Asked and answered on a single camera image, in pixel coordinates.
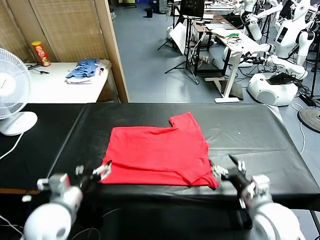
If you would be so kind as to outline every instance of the fan grille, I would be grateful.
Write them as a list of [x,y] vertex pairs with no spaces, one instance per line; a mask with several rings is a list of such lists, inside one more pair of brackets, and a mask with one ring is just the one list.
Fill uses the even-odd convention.
[[31,75],[25,64],[0,48],[0,119],[19,112],[31,91]]

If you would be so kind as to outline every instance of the blue folded clothing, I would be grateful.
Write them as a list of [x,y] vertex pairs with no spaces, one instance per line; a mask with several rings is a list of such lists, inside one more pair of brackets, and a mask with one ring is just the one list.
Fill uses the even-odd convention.
[[96,74],[96,68],[98,65],[96,58],[82,60],[77,63],[75,69],[73,69],[66,78],[84,79],[93,77]]

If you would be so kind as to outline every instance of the gray floor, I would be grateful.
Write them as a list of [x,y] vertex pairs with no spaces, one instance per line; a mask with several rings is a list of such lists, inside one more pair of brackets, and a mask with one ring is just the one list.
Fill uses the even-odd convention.
[[[190,81],[191,75],[184,70],[174,70],[164,74],[165,71],[183,62],[185,57],[168,47],[157,48],[164,43],[166,30],[172,25],[172,18],[162,14],[153,14],[153,18],[145,18],[145,8],[148,5],[138,4],[138,8],[116,7],[117,18],[113,21],[118,42],[120,57],[123,65],[130,101],[133,103],[212,103],[219,93],[213,83],[204,82],[202,78],[199,85]],[[223,48],[212,47],[210,53],[203,55],[214,56],[219,59]],[[304,84],[311,88],[313,74],[305,78]],[[243,87],[248,85],[248,79],[240,83]],[[256,103],[244,90],[244,100],[240,103]],[[320,82],[317,81],[315,95],[320,95]],[[305,106],[298,99],[295,103]],[[302,148],[303,136],[300,131],[300,122],[297,112],[291,107],[279,107],[283,122],[298,150]],[[320,184],[320,135],[303,126],[305,133],[305,150],[302,157]],[[302,231],[307,240],[318,236],[309,211],[295,210]]]

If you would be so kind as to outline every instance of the black trash bin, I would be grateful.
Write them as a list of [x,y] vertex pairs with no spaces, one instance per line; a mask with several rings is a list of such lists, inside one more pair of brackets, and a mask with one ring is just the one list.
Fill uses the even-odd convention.
[[154,12],[154,10],[152,8],[147,8],[146,9],[146,17],[147,18],[152,18],[153,12]]

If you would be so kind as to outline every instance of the white table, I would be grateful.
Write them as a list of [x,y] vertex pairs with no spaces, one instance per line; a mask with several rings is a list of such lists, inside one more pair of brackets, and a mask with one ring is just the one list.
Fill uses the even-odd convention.
[[231,12],[235,9],[235,5],[211,5],[211,4],[206,4],[204,2],[204,10],[205,11],[224,11],[224,12]]
[[248,52],[249,50],[254,51],[259,49],[259,44],[253,41],[251,38],[249,38],[247,35],[245,35],[240,30],[225,30],[226,33],[232,34],[232,33],[239,33],[239,38],[242,40],[241,44],[235,45],[229,43],[229,41],[223,37],[220,37],[219,35],[216,35],[221,42],[223,42],[224,45],[226,45],[232,52],[230,56],[230,60],[232,61],[232,68],[230,72],[229,79],[227,80],[227,84],[225,86],[224,93],[222,93],[222,86],[219,82],[219,79],[214,79],[213,82],[216,85],[219,93],[222,97],[218,97],[214,99],[216,103],[237,103],[239,102],[239,98],[237,97],[229,97],[232,85],[235,81],[235,77],[238,71],[238,67],[240,64],[240,59],[243,53]]
[[38,71],[45,71],[49,74],[39,74],[36,70],[30,70],[32,80],[28,103],[96,103],[99,96],[106,94],[105,91],[108,90],[108,86],[113,101],[119,102],[110,61],[105,59],[100,60],[98,68],[104,68],[104,70],[101,75],[92,77],[91,84],[68,84],[65,82],[66,76],[76,65],[76,62],[53,62],[50,66],[35,68]]

